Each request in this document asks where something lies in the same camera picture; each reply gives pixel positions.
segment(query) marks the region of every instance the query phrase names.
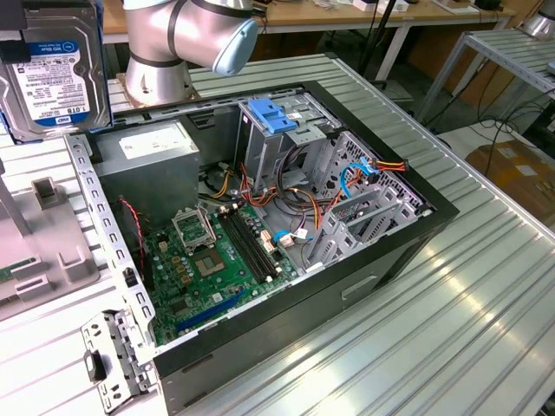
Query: open computer tower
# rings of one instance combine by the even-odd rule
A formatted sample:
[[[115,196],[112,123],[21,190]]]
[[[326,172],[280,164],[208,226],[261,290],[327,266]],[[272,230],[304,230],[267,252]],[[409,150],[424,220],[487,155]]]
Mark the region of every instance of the open computer tower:
[[[82,328],[112,412],[176,414],[396,278],[458,213],[315,82],[66,137],[126,302]]]

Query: desk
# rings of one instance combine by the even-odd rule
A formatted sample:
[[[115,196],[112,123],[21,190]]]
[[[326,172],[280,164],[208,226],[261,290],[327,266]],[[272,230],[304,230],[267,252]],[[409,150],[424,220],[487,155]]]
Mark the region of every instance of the desk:
[[[337,59],[251,62],[229,78],[202,68],[191,77],[203,97],[318,81],[460,215],[399,279],[181,416],[535,414],[555,388],[555,235]],[[117,81],[108,87],[117,117],[130,106]],[[71,196],[102,273],[87,288],[0,322],[0,408],[17,416],[103,415],[79,328],[122,308],[121,296],[63,140],[13,146],[1,129],[10,191],[52,177]],[[119,413],[147,414],[167,414],[160,393]]]
[[[125,12],[121,0],[104,1],[104,42],[128,42]],[[318,32],[326,30],[367,29],[372,22],[372,13],[361,11],[353,6],[340,5],[334,10],[325,10],[316,6],[312,0],[301,3],[272,3],[268,7],[268,24],[264,30],[258,22],[259,33]],[[396,28],[395,36],[389,45],[388,53],[383,58],[377,80],[386,80],[389,71],[399,55],[401,46],[407,38],[410,28],[415,26],[435,26],[465,23],[497,23],[495,29],[505,28],[514,12],[505,9],[502,12],[482,10],[479,14],[454,15],[444,10],[431,0],[421,0],[411,4],[405,13],[393,13],[387,28]],[[382,20],[378,13],[375,27]]]

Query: aluminum extrusion table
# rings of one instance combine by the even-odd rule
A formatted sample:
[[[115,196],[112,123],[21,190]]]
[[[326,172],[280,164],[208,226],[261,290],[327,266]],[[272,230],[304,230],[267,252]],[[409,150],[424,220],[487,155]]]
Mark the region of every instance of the aluminum extrusion table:
[[[416,113],[418,121],[424,120],[466,46],[476,50],[481,56],[477,56],[468,67],[454,94],[471,81],[473,74],[484,60],[490,60],[535,87],[539,92],[553,91],[550,95],[555,96],[555,76],[547,71],[547,64],[555,61],[555,40],[541,42],[518,29],[467,32],[460,36],[451,55],[428,90],[424,102]]]
[[[205,97],[317,80],[409,159],[460,215],[403,275],[183,414],[534,414],[555,388],[555,236],[341,61],[256,62],[237,77],[192,73]],[[114,110],[129,108],[116,81]],[[80,326],[122,307],[62,139],[0,138],[6,185],[65,187],[101,267],[74,294],[0,322],[0,408],[102,415]],[[162,415],[159,393],[120,414]]]

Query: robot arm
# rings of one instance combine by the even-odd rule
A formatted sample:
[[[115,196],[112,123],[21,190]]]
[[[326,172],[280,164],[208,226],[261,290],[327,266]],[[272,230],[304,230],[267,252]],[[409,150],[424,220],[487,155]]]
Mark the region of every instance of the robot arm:
[[[545,0],[522,30],[540,41],[552,39],[555,30],[555,0]]]
[[[257,38],[251,0],[126,0],[126,88],[147,105],[188,98],[185,61],[222,75],[246,64]]]

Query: hard drive label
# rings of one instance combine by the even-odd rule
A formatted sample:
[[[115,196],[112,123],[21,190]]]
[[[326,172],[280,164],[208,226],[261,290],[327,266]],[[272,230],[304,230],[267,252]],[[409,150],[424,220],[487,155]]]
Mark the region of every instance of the hard drive label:
[[[45,127],[75,124],[90,111],[77,42],[30,42],[31,61],[14,64],[31,119]]]

